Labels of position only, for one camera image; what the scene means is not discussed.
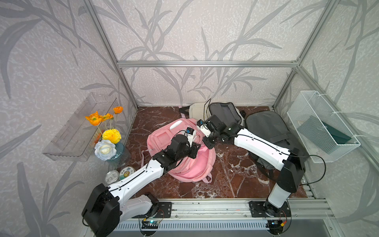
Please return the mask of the pink backpack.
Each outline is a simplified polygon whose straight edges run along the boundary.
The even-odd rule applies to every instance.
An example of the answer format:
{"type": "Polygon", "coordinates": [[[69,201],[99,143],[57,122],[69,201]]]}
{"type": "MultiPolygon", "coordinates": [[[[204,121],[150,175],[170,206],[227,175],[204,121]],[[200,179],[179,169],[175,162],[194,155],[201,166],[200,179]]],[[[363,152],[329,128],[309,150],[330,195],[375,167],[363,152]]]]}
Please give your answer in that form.
{"type": "Polygon", "coordinates": [[[194,143],[201,145],[195,159],[184,158],[183,162],[175,169],[168,172],[172,177],[181,182],[212,182],[211,171],[216,160],[216,152],[214,149],[208,149],[203,139],[203,134],[196,126],[196,120],[193,118],[178,119],[167,124],[148,136],[147,151],[150,156],[155,155],[171,144],[172,138],[178,133],[183,134],[188,127],[196,131],[194,143]]]}

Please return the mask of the grey fabric backpack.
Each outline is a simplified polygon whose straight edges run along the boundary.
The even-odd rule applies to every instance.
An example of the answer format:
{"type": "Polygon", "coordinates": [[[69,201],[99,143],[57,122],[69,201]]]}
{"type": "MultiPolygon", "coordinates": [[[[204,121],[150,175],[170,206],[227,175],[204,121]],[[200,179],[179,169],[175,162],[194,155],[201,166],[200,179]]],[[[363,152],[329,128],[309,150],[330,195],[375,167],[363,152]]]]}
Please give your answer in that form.
{"type": "Polygon", "coordinates": [[[282,117],[274,111],[261,111],[245,119],[245,128],[260,138],[291,151],[298,150],[297,156],[305,156],[306,149],[288,129],[282,117]]]}

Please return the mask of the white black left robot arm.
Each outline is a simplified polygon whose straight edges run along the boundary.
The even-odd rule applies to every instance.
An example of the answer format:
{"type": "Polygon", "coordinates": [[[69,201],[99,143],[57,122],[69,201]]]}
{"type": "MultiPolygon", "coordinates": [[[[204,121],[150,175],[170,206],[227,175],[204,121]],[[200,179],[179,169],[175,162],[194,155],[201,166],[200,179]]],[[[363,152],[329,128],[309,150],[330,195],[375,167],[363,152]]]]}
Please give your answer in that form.
{"type": "Polygon", "coordinates": [[[142,188],[175,169],[184,158],[195,159],[201,145],[191,135],[175,135],[166,149],[156,153],[141,169],[129,177],[105,186],[97,185],[82,211],[83,222],[96,237],[108,236],[120,222],[153,213],[153,197],[133,196],[142,188]]]}

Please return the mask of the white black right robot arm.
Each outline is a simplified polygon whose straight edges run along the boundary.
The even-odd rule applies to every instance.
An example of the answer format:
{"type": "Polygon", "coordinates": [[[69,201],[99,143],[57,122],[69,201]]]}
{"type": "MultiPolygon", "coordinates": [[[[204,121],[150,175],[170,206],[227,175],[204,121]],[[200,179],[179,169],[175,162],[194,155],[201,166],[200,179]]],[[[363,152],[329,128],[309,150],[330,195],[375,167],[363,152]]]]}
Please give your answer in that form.
{"type": "Polygon", "coordinates": [[[237,123],[227,126],[216,115],[205,121],[200,119],[196,125],[203,133],[203,142],[208,149],[213,149],[217,142],[232,144],[257,155],[279,171],[275,186],[266,200],[267,208],[282,208],[290,195],[297,192],[306,171],[302,157],[254,135],[237,123]]]}

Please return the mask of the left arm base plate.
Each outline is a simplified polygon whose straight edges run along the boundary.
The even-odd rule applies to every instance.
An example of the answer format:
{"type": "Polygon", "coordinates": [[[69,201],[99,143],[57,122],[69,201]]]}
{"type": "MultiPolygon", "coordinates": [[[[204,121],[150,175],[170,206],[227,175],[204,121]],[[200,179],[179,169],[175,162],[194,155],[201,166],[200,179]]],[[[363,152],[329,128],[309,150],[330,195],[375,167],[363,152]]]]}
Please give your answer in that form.
{"type": "Polygon", "coordinates": [[[170,218],[172,211],[172,202],[156,202],[153,203],[152,207],[148,210],[146,214],[142,216],[145,218],[170,218]]]}

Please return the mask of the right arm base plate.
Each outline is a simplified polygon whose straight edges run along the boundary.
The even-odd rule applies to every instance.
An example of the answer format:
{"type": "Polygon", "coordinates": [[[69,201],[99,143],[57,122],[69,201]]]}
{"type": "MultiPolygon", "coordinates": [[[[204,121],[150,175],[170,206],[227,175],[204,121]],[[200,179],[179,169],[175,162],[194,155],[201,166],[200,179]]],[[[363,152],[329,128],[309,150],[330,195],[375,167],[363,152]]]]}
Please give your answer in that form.
{"type": "Polygon", "coordinates": [[[268,201],[250,201],[249,208],[252,217],[292,217],[291,208],[289,207],[289,203],[287,201],[280,208],[272,205],[268,201]]]}

